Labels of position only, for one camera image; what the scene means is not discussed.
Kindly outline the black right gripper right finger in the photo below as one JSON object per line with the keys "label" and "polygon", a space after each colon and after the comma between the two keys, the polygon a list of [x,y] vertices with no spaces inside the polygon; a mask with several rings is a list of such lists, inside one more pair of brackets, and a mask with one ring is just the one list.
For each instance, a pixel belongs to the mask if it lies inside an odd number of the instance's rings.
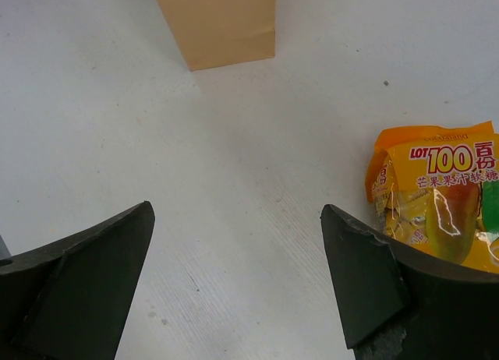
{"label": "black right gripper right finger", "polygon": [[345,343],[357,359],[495,359],[498,277],[449,263],[328,204],[320,216]]}

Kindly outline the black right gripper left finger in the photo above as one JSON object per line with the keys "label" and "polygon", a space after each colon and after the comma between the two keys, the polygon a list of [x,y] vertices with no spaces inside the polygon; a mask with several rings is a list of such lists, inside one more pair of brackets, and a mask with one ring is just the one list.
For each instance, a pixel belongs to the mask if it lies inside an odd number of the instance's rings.
{"label": "black right gripper left finger", "polygon": [[150,202],[28,252],[1,246],[1,357],[113,359],[154,230]]}

